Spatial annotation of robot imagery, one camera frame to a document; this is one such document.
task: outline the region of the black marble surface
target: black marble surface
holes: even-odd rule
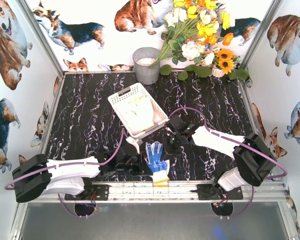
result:
[[[252,132],[237,83],[194,75],[179,81],[177,75],[173,72],[171,76],[161,76],[157,83],[145,86],[167,115],[180,106],[187,106],[202,111],[213,129],[241,136]],[[69,74],[64,81],[46,156],[54,160],[73,160],[113,151],[123,125],[108,96],[137,83],[135,73]],[[200,120],[199,115],[190,110],[180,113],[184,120]],[[146,142],[161,142],[163,134],[162,128],[145,137],[141,150],[145,153]],[[171,181],[209,180],[235,166],[230,157],[215,150],[185,145],[182,157],[170,162],[169,178]],[[151,178],[116,173],[103,180],[151,181]]]

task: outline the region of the artificial flower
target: artificial flower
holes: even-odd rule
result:
[[[176,18],[174,17],[174,14],[172,12],[167,13],[163,19],[168,23],[168,27],[175,27]]]
[[[219,59],[231,59],[233,58],[234,53],[228,49],[221,49],[218,54],[216,55]]]
[[[174,7],[183,7],[186,4],[185,0],[173,0]]]
[[[208,43],[210,45],[215,45],[216,42],[217,42],[217,36],[216,36],[216,34],[212,34],[211,36],[209,36]]]
[[[184,22],[187,19],[187,11],[180,7],[174,8],[172,10],[172,15],[173,15],[173,22],[175,23],[177,23],[178,20]]]
[[[235,63],[230,58],[219,58],[219,67],[225,74],[231,73],[231,70],[235,68]]]
[[[210,64],[212,64],[212,62],[214,61],[215,58],[215,53],[214,52],[210,52],[203,60],[203,63],[206,66],[209,66]]]
[[[197,7],[196,6],[190,6],[188,8],[187,12],[188,12],[188,17],[190,19],[196,19],[197,16],[198,16],[198,14],[196,14],[197,13]]]
[[[224,36],[222,44],[225,46],[229,46],[232,39],[234,39],[234,34],[229,32],[227,35]]]
[[[187,60],[193,60],[196,57],[200,56],[200,52],[198,46],[195,44],[194,41],[189,41],[187,44],[183,44],[182,47],[182,55]]]
[[[196,42],[196,46],[198,47],[199,53],[204,53],[205,52],[206,47],[200,41]]]

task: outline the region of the dog wallpaper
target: dog wallpaper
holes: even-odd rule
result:
[[[297,5],[288,0],[281,2],[248,70],[254,79],[248,91],[262,136],[267,145],[275,144],[270,150],[273,154],[275,150],[277,158],[280,156],[278,162],[288,172],[285,181],[300,240],[300,1]],[[268,135],[264,129],[273,131]]]
[[[0,74],[11,90],[21,81],[23,66],[30,68],[27,56],[32,47],[8,2],[0,0]]]
[[[132,55],[142,47],[160,49],[161,33],[165,31],[164,16],[173,9],[173,0],[27,0],[33,17],[54,51],[64,71],[133,71]],[[219,40],[229,33],[234,39],[229,46],[241,61],[271,4],[272,0],[223,0],[216,11],[225,7],[236,18],[234,27],[220,26]],[[175,69],[190,63],[172,60]]]

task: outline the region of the wire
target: wire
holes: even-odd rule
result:
[[[84,164],[87,164],[87,165],[97,165],[97,166],[103,166],[103,165],[106,165],[107,163],[109,163],[114,157],[115,155],[117,154],[117,152],[119,151],[119,148],[122,144],[122,141],[124,139],[124,135],[127,135],[126,132],[125,132],[125,129],[122,128],[121,130],[121,137],[120,137],[120,141],[118,143],[118,146],[116,148],[116,150],[114,151],[114,153],[112,154],[111,157],[109,157],[108,160],[106,160],[105,162],[102,162],[102,163],[99,163],[99,162],[68,162],[68,163],[61,163],[59,164],[59,167],[64,167],[64,166],[71,166],[71,165],[84,165]],[[16,182],[19,182],[20,180],[23,180],[23,179],[26,179],[30,176],[33,176],[35,174],[38,174],[38,173],[41,173],[41,172],[44,172],[44,171],[47,171],[49,169],[54,169],[54,168],[57,168],[56,165],[52,165],[52,166],[47,166],[47,167],[44,167],[44,168],[41,168],[41,169],[38,169],[38,170],[35,170],[35,171],[32,171],[32,172],[29,172],[23,176],[20,176],[10,182],[8,182],[5,186],[4,186],[4,189],[5,190],[14,190],[15,188],[14,187],[10,187],[11,184],[15,184]]]
[[[201,115],[201,117],[203,118],[203,120],[204,120],[204,126],[205,126],[205,128],[206,128],[211,134],[213,134],[213,135],[215,135],[215,136],[217,136],[217,137],[220,137],[220,138],[222,138],[222,139],[228,140],[228,141],[230,141],[230,142],[233,142],[233,143],[235,143],[235,144],[238,144],[238,145],[240,145],[240,146],[242,146],[242,147],[244,147],[244,148],[246,148],[246,149],[248,149],[248,150],[250,150],[250,151],[252,151],[252,152],[254,152],[254,153],[256,153],[256,154],[258,154],[258,155],[260,155],[261,157],[263,157],[263,158],[267,159],[268,161],[272,162],[273,164],[275,164],[277,167],[279,167],[279,168],[283,171],[283,173],[280,174],[280,175],[267,176],[265,179],[275,179],[275,178],[282,178],[282,177],[287,176],[288,172],[287,172],[287,170],[284,168],[284,166],[281,165],[280,163],[278,163],[277,161],[273,160],[271,157],[265,155],[264,153],[262,153],[262,152],[260,152],[260,151],[258,151],[258,150],[256,150],[256,149],[254,149],[253,147],[251,147],[251,146],[249,146],[249,145],[247,145],[247,144],[244,144],[244,143],[242,143],[242,142],[239,142],[239,141],[237,141],[237,140],[231,139],[231,138],[226,137],[226,136],[223,136],[223,135],[219,135],[218,133],[214,132],[211,128],[208,127],[206,116],[205,116],[201,111],[199,111],[199,110],[197,110],[197,109],[195,109],[195,108],[187,107],[187,106],[179,107],[178,109],[174,110],[174,111],[169,115],[169,119],[170,119],[170,118],[172,117],[172,115],[175,114],[176,112],[178,112],[178,111],[180,111],[180,110],[186,110],[186,109],[192,110],[192,111],[195,111],[195,112],[199,113],[199,114]]]

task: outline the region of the work glove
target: work glove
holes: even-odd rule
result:
[[[148,165],[149,169],[152,171],[153,175],[153,185],[155,187],[167,187],[168,186],[168,165],[165,161],[160,161],[163,146],[158,141],[149,144],[147,143],[145,146],[147,160],[146,164]]]

